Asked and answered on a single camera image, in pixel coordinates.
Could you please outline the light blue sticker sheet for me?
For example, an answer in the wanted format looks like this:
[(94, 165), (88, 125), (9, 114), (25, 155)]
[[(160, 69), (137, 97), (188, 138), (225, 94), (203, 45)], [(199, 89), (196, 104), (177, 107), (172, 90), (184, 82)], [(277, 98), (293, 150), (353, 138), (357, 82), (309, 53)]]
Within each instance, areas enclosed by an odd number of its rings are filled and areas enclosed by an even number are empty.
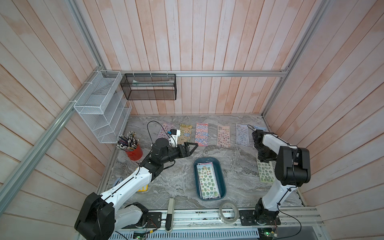
[(249, 142), (249, 129), (247, 125), (236, 124), (236, 143), (247, 147)]

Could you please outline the red blue cat sticker sheet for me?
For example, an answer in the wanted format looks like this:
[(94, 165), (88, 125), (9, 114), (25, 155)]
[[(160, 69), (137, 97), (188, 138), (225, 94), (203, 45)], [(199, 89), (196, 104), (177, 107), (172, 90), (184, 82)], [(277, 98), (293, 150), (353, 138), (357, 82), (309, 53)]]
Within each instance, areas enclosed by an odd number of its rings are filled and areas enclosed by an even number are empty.
[(195, 143), (201, 147), (208, 146), (209, 124), (196, 123)]

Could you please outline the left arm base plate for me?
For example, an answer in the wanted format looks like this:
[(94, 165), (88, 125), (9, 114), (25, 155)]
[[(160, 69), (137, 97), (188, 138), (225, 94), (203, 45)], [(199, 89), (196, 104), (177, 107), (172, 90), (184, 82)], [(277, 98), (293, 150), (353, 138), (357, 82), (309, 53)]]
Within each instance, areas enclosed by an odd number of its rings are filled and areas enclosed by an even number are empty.
[(149, 212), (144, 214), (139, 222), (135, 225), (128, 225), (123, 229), (158, 229), (162, 225), (162, 213), (161, 212)]

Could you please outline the green sticker sheet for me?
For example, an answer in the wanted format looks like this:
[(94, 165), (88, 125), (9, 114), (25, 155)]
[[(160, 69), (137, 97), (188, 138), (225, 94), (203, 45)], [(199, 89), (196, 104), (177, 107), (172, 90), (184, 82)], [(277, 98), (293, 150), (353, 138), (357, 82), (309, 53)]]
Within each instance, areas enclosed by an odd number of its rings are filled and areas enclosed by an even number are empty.
[(213, 163), (198, 163), (197, 173), (201, 197), (204, 200), (219, 199), (221, 194), (219, 191)]
[(271, 163), (264, 163), (257, 160), (259, 178), (262, 183), (272, 184), (275, 181), (274, 168)]

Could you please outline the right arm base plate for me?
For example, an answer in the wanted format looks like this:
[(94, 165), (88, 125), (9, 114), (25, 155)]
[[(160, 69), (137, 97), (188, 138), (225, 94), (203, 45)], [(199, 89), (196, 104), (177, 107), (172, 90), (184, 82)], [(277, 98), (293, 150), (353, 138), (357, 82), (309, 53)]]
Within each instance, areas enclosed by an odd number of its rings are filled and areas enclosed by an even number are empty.
[(274, 226), (281, 224), (280, 218), (278, 216), (279, 211), (272, 212), (268, 210), (240, 210), (239, 214), (242, 226)]

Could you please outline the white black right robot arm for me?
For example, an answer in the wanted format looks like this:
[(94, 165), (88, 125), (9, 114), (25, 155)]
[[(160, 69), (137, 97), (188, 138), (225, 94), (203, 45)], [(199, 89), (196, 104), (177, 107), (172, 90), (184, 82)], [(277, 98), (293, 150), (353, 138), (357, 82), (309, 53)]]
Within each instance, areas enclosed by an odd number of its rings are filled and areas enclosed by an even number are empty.
[(273, 223), (280, 213), (280, 205), (291, 192), (311, 179), (310, 152), (263, 130), (252, 132), (254, 147), (261, 162), (275, 161), (275, 181), (268, 193), (255, 206), (255, 221), (259, 225)]

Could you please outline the pink sticker sheet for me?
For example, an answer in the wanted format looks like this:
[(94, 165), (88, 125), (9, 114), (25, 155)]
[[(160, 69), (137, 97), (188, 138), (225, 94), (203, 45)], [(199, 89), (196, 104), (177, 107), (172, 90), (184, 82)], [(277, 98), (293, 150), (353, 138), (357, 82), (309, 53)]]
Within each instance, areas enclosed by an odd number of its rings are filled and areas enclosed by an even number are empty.
[(161, 129), (160, 129), (160, 131), (159, 131), (159, 133), (158, 133), (158, 139), (159, 138), (164, 138), (164, 139), (169, 139), (170, 137), (169, 137), (169, 134), (168, 134), (168, 132), (171, 130), (171, 129), (174, 129), (175, 128), (175, 126), (173, 125), (173, 124), (170, 124), (170, 123), (163, 123), (162, 124), (162, 127), (161, 127)]

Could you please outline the dark blue sticker sheet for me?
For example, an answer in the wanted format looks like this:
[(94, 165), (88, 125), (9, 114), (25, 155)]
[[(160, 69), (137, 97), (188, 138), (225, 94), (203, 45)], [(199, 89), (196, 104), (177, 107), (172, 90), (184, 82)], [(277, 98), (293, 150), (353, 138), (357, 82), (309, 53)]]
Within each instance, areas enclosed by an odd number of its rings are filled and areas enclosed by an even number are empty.
[(267, 131), (268, 131), (267, 128), (265, 128), (265, 127), (254, 126), (254, 128), (255, 128), (256, 130), (262, 130), (262, 131), (264, 131), (264, 132), (267, 132)]

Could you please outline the pastel sticker sheet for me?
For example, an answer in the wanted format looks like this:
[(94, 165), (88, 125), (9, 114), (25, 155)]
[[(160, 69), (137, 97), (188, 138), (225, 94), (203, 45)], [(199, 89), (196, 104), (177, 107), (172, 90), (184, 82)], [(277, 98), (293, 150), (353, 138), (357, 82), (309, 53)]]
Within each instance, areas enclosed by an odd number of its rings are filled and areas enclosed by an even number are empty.
[(217, 146), (222, 148), (229, 148), (231, 146), (230, 136), (229, 126), (218, 126)]

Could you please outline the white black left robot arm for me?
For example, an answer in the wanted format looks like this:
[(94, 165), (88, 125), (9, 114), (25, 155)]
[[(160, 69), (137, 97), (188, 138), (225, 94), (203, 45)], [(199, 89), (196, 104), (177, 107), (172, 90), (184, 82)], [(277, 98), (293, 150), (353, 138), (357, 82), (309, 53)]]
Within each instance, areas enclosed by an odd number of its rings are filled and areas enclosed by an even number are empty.
[(185, 142), (173, 147), (168, 140), (157, 139), (130, 176), (99, 195), (91, 193), (86, 197), (75, 222), (75, 230), (87, 240), (107, 240), (113, 232), (126, 226), (146, 228), (148, 209), (138, 202), (127, 207), (123, 204), (158, 177), (165, 170), (165, 163), (191, 156), (198, 146), (197, 143)]

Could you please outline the teal storage box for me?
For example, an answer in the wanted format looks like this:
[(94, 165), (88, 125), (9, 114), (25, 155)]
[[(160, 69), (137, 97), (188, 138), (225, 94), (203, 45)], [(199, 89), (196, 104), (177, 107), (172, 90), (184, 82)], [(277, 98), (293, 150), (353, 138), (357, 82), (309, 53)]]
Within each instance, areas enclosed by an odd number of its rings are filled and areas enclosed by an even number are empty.
[[(214, 165), (215, 175), (216, 175), (219, 191), (220, 191), (220, 194), (221, 194), (221, 197), (219, 199), (204, 200), (201, 197), (201, 192), (200, 192), (200, 188), (199, 188), (198, 173), (197, 173), (197, 164), (198, 163), (208, 163), (208, 162), (212, 162), (213, 165)], [(193, 167), (194, 167), (194, 175), (195, 175), (197, 195), (199, 196), (199, 198), (201, 200), (203, 200), (203, 201), (214, 201), (214, 200), (220, 200), (220, 199), (222, 199), (222, 198), (224, 198), (226, 196), (227, 188), (226, 188), (226, 184), (225, 184), (225, 180), (224, 180), (224, 174), (223, 174), (223, 171), (222, 171), (222, 168), (221, 168), (221, 164), (220, 164), (220, 162), (216, 158), (199, 158), (199, 159), (196, 159), (194, 164), (193, 164)]]

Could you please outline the colourful small sticker sheet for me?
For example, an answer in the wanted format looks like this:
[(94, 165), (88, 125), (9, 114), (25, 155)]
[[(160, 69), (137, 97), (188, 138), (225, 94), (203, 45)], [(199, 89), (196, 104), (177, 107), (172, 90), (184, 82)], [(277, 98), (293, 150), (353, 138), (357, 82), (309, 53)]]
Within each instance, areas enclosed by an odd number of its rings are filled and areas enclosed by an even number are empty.
[(184, 142), (190, 142), (191, 133), (192, 133), (192, 125), (180, 124), (180, 136), (178, 137), (178, 144), (183, 145)]

